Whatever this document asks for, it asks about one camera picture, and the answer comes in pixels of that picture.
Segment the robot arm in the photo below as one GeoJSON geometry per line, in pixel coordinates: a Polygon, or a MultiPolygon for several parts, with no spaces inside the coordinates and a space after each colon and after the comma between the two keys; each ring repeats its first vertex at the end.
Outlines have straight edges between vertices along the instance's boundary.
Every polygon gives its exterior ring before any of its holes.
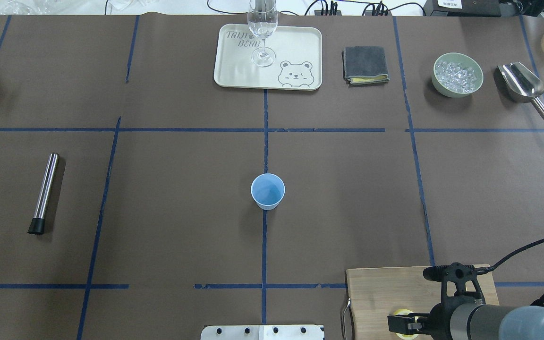
{"type": "Polygon", "coordinates": [[[544,307],[486,303],[478,275],[486,268],[453,263],[425,268],[423,277],[441,284],[441,301],[427,314],[390,314],[389,331],[427,334],[434,340],[544,340],[544,307]]]}

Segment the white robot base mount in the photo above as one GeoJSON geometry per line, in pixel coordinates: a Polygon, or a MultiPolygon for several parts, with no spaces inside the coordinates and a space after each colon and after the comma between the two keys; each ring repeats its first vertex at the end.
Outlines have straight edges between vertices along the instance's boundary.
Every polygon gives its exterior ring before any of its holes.
{"type": "Polygon", "coordinates": [[[324,327],[315,324],[210,325],[201,340],[324,340],[324,327]]]}

